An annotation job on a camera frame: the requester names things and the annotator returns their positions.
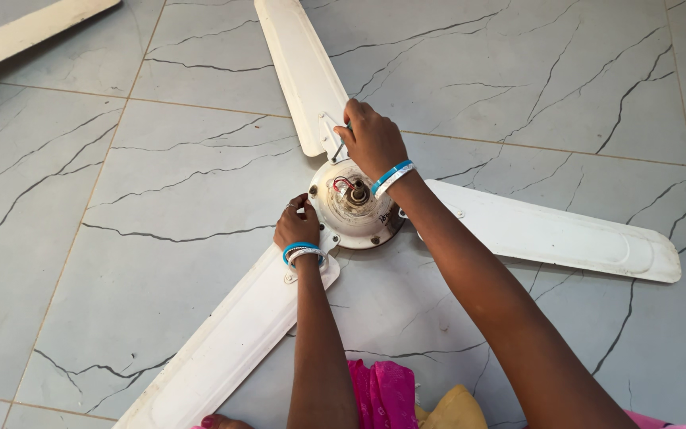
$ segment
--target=person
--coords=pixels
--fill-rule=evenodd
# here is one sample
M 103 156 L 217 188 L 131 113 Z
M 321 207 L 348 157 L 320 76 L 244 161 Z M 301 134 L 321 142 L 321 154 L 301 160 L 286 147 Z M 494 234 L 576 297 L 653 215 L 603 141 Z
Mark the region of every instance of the person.
M 348 155 L 376 180 L 408 159 L 399 128 L 355 99 L 336 127 Z M 532 428 L 637 429 L 607 395 L 526 289 L 438 200 L 416 170 L 396 180 L 387 193 L 406 212 L 424 239 L 449 289 L 478 326 L 507 375 Z M 297 210 L 303 207 L 304 213 Z M 299 195 L 282 213 L 274 242 L 319 244 L 319 221 Z M 357 404 L 343 344 L 319 274 L 318 256 L 295 259 L 298 325 L 290 429 L 359 425 Z M 205 417 L 209 429 L 252 429 L 219 414 Z

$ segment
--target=wire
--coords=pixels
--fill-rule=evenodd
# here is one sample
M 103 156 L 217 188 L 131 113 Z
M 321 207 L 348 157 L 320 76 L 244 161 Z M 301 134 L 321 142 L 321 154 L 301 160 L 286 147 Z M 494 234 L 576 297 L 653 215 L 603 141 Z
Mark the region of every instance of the wire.
M 338 177 L 336 177 L 336 178 L 334 178 L 334 179 L 332 180 L 332 188 L 333 188 L 336 192 L 339 192 L 339 191 L 340 191 L 340 190 L 338 189 L 338 182 L 345 182 L 345 184 L 348 185 L 349 188 L 351 188 L 351 189 L 354 188 L 354 184 L 351 183 L 351 181 L 348 180 L 348 178 L 343 177 L 343 176 L 338 176 Z

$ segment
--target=white fan blade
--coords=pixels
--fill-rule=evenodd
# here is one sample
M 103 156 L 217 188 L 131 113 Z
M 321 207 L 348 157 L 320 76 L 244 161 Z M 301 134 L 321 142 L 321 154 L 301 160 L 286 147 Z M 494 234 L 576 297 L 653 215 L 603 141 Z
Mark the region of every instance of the white fan blade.
M 425 182 L 494 254 L 666 283 L 681 277 L 674 245 L 654 230 Z
M 328 258 L 325 289 L 340 274 Z M 287 274 L 272 244 L 113 428 L 186 429 L 214 412 L 295 325 L 297 283 Z
M 332 128 L 344 125 L 348 95 L 303 6 L 298 0 L 255 0 L 255 9 L 303 153 L 315 157 L 327 151 L 333 163 L 348 158 L 343 148 L 332 160 L 341 145 Z

